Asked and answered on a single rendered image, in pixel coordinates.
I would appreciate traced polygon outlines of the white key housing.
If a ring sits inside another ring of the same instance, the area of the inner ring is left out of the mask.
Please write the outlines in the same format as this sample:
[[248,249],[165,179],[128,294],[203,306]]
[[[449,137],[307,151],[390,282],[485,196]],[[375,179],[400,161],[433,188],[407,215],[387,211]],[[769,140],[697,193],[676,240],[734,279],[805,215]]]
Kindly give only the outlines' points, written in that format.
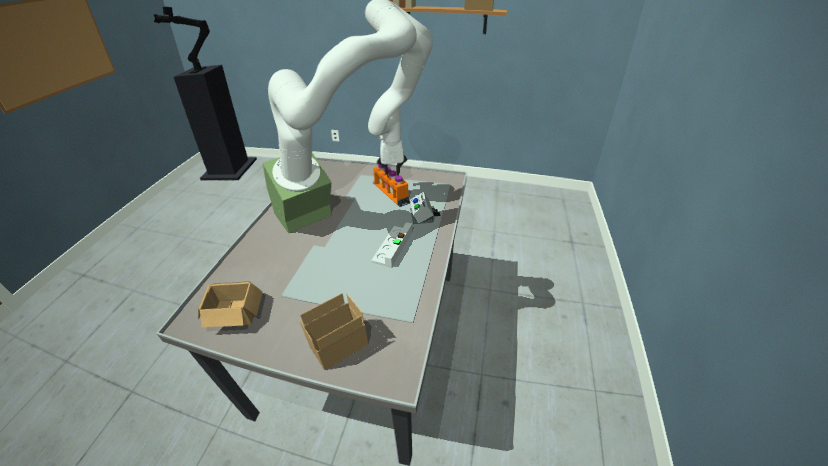
[[434,216],[440,216],[438,209],[431,208],[430,201],[424,192],[410,199],[410,202],[413,224],[433,223]]

